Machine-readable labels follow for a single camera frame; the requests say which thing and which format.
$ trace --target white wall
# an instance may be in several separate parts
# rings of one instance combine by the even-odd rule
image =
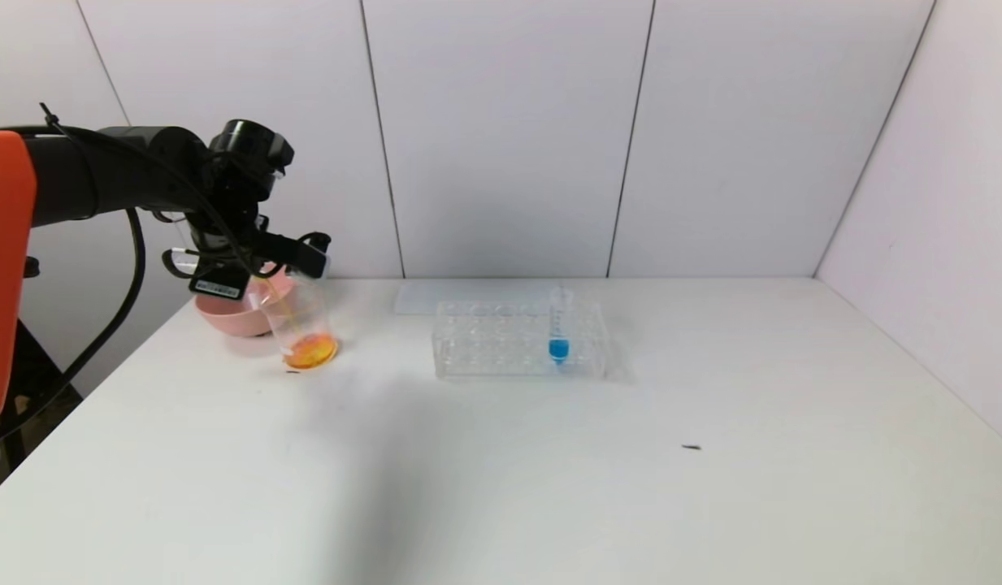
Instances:
[[[262,206],[271,230],[330,233],[335,276],[401,276],[359,0],[81,7],[133,125],[281,132],[295,162]]]
[[[657,0],[612,276],[815,273],[931,4]]]
[[[818,277],[1002,433],[1002,0],[940,0]]]
[[[41,125],[45,101],[73,126],[124,125],[73,0],[0,0],[0,126]],[[160,268],[160,249],[178,245],[170,225],[143,214],[147,277],[118,333],[77,375],[75,389],[91,392],[189,296]],[[124,213],[32,230],[28,252],[42,274],[24,284],[21,319],[66,369],[118,310],[132,270]]]
[[[364,0],[408,276],[604,276],[650,0]]]

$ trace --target clear plastic cup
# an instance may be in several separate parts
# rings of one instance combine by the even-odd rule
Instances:
[[[292,280],[294,285],[287,292],[267,286],[259,307],[270,322],[285,364],[309,370],[334,358],[338,340],[331,333],[324,289],[306,277],[292,276]]]

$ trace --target test tube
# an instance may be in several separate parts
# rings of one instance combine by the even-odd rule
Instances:
[[[569,312],[572,310],[572,290],[559,286],[552,289],[550,307],[550,335],[548,354],[555,364],[565,363],[569,357]]]

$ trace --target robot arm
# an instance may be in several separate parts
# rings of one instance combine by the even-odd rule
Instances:
[[[200,256],[192,291],[239,299],[264,262],[322,276],[329,236],[275,235],[259,214],[259,203],[269,199],[295,156],[281,134],[233,119],[208,147],[177,127],[104,128],[77,136],[81,140],[25,137],[37,176],[32,225],[128,207],[181,211]]]
[[[162,259],[175,276],[189,278],[192,291],[239,299],[249,277],[286,266],[323,276],[329,235],[270,233],[269,219],[259,214],[295,155],[281,134],[233,119],[204,145],[178,127],[65,128],[66,135],[50,135],[55,117],[47,122],[0,131],[0,411],[32,226],[134,207],[182,212],[196,269],[173,269],[168,251]],[[266,262],[277,267],[263,271]]]

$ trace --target blue liquid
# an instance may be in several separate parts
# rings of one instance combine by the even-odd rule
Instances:
[[[555,360],[555,364],[562,364],[569,357],[569,340],[556,338],[548,342],[548,353]]]

